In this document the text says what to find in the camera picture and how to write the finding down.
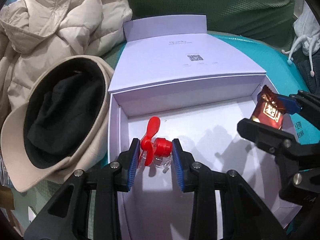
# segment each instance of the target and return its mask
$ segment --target qr code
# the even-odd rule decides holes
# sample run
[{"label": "qr code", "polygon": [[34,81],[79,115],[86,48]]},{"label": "qr code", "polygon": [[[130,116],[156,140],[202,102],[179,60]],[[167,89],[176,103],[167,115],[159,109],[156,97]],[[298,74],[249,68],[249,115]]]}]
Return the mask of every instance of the qr code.
[{"label": "qr code", "polygon": [[189,59],[191,61],[199,61],[199,60],[203,60],[203,58],[201,58],[200,55],[188,55]]}]

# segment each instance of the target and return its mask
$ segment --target baseball cap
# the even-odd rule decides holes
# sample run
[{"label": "baseball cap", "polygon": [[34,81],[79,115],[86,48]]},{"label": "baseball cap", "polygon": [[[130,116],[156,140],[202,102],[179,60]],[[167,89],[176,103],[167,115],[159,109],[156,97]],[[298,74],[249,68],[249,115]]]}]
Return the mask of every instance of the baseball cap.
[{"label": "baseball cap", "polygon": [[28,100],[8,115],[1,151],[18,191],[42,179],[63,183],[104,157],[113,72],[99,57],[65,58],[43,73]]}]

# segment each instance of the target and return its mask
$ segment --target cap brim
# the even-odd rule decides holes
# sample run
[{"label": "cap brim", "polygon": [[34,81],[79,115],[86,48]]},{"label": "cap brim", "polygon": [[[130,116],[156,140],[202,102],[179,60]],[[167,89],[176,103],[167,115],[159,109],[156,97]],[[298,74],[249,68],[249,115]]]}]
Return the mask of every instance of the cap brim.
[{"label": "cap brim", "polygon": [[4,165],[9,177],[19,192],[24,192],[36,185],[53,172],[65,167],[70,157],[66,157],[57,164],[39,169],[30,162],[23,138],[23,126],[28,108],[28,102],[13,110],[5,120],[1,130],[1,151]]}]

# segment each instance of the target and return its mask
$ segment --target red candy wrapper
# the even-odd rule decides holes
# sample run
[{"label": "red candy wrapper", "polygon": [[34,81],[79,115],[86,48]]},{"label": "red candy wrapper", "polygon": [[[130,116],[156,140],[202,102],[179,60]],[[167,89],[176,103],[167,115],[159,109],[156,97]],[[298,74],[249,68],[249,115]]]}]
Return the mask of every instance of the red candy wrapper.
[{"label": "red candy wrapper", "polygon": [[261,97],[252,113],[251,120],[281,129],[285,113],[286,110],[282,102],[265,85],[262,88]]}]

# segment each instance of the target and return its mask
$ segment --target beige cap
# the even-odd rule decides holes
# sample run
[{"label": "beige cap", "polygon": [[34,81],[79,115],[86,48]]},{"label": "beige cap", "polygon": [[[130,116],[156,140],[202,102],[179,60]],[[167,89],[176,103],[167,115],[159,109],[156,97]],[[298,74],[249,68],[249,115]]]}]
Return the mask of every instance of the beige cap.
[{"label": "beige cap", "polygon": [[[51,70],[74,58],[90,59],[99,66],[105,81],[103,103],[91,130],[77,150],[71,156],[63,158],[55,165],[39,169],[29,160],[24,144],[23,129],[29,99],[37,88],[37,85]],[[43,73],[34,84],[28,101],[8,115],[1,130],[1,151],[9,177],[18,191],[27,191],[42,179],[63,183],[75,170],[82,169],[86,171],[104,157],[107,152],[108,142],[108,111],[110,101],[108,87],[113,72],[114,70],[99,57],[74,56],[65,58]]]}]

